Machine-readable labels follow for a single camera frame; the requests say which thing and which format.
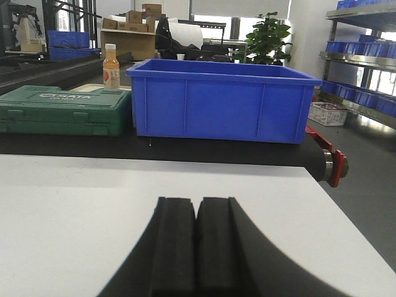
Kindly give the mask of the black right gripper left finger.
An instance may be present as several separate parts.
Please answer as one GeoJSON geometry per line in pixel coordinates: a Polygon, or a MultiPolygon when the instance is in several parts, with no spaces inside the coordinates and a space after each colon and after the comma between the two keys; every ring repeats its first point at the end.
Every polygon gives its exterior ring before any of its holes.
{"type": "Polygon", "coordinates": [[[100,296],[193,296],[194,207],[159,197],[139,240],[100,296]]]}

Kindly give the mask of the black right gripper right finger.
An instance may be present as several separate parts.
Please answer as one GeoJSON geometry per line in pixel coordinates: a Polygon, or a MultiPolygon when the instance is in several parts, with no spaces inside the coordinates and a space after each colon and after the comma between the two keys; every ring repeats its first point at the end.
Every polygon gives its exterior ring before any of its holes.
{"type": "Polygon", "coordinates": [[[197,213],[199,296],[348,296],[282,252],[234,197],[205,197],[197,213]]]}

